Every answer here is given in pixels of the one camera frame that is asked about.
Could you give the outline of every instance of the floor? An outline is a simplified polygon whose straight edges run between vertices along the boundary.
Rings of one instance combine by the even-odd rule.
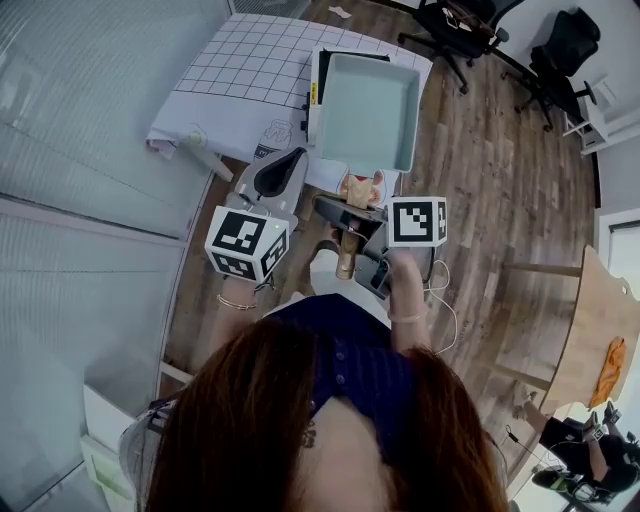
[[[395,43],[401,31],[420,27],[403,12],[365,0],[342,0],[352,14],[342,20],[327,10],[329,0],[315,0],[305,18],[362,32]],[[412,43],[407,48],[425,56]],[[507,438],[510,424],[524,444],[533,431],[513,420],[513,381],[479,364],[490,358],[519,371],[550,379],[567,333],[577,283],[561,277],[509,274],[504,262],[579,264],[582,248],[592,243],[594,182],[591,160],[583,158],[577,137],[543,131],[536,109],[521,115],[514,105],[526,98],[513,83],[500,80],[507,66],[489,56],[470,69],[469,94],[458,92],[457,78],[438,59],[420,105],[415,163],[403,180],[404,195],[443,195],[449,202],[449,239],[438,258],[451,269],[444,298],[459,322],[456,345],[443,354],[472,395],[487,431],[517,468],[524,450]],[[231,163],[236,169],[244,164]],[[206,360],[204,347],[217,310],[221,286],[202,246],[216,205],[230,185],[216,181],[204,205],[180,282],[165,360],[193,373]],[[277,291],[260,293],[268,311],[298,290],[310,293],[308,263],[324,224],[311,215],[305,189],[299,204],[300,225],[292,249],[275,271]],[[444,270],[435,269],[434,285]],[[448,345],[454,333],[450,312],[428,297],[427,322],[435,349]]]

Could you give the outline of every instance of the bracelet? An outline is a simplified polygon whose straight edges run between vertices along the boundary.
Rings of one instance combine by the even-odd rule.
[[[423,316],[427,314],[427,308],[422,310],[422,313],[418,313],[417,315],[411,316],[395,316],[391,313],[387,313],[387,317],[395,324],[410,324],[412,322],[416,322],[420,320]]]
[[[220,302],[220,304],[224,304],[227,307],[237,309],[238,311],[247,311],[249,309],[255,309],[257,306],[257,304],[252,304],[251,306],[246,306],[244,304],[235,304],[234,302],[229,302],[220,294],[218,294],[218,302]]]

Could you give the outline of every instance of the black office chair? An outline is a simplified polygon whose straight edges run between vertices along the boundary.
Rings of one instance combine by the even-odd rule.
[[[522,112],[537,101],[547,120],[545,131],[553,130],[549,115],[549,109],[553,105],[564,110],[574,121],[581,122],[578,98],[588,95],[594,103],[596,98],[586,82],[584,90],[574,92],[567,77],[575,75],[580,66],[598,51],[599,40],[598,25],[582,9],[577,9],[572,14],[560,11],[549,41],[531,51],[529,67],[535,75],[527,73],[516,76],[509,72],[501,75],[503,80],[506,77],[513,78],[531,92],[531,97],[523,105],[516,107],[516,112]]]
[[[426,4],[421,0],[420,6],[414,11],[413,18],[425,28],[433,39],[421,37],[418,34],[401,33],[398,43],[404,44],[406,39],[427,46],[435,53],[431,56],[443,57],[462,81],[460,92],[469,92],[467,79],[460,71],[453,55],[467,58],[467,65],[473,66],[473,59],[477,59],[491,51],[500,43],[509,40],[506,30],[496,26],[500,19],[511,9],[524,0],[457,0],[455,3],[438,0],[435,4]],[[443,9],[451,9],[454,16],[444,13]],[[459,21],[463,21],[471,30],[456,28]]]

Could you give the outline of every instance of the tray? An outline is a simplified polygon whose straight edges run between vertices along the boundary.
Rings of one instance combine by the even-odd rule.
[[[355,55],[329,61],[317,155],[339,160],[351,173],[409,172],[418,126],[420,73]]]

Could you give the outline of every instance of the white cube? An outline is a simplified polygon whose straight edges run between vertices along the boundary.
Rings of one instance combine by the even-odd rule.
[[[445,197],[393,197],[387,215],[389,247],[438,247],[447,241]]]
[[[204,248],[217,272],[262,283],[289,250],[289,223],[218,206]]]

